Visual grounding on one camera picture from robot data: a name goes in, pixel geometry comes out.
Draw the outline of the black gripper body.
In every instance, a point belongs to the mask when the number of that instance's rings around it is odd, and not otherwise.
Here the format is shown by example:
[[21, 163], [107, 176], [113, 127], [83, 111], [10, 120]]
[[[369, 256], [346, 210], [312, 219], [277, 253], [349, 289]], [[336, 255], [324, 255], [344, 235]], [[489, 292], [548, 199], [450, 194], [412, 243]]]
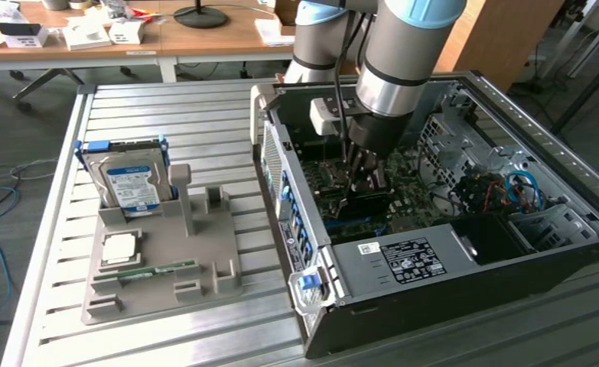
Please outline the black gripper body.
[[397, 117], [374, 114], [356, 115], [349, 125], [348, 138], [362, 149], [385, 158], [404, 133], [412, 113]]

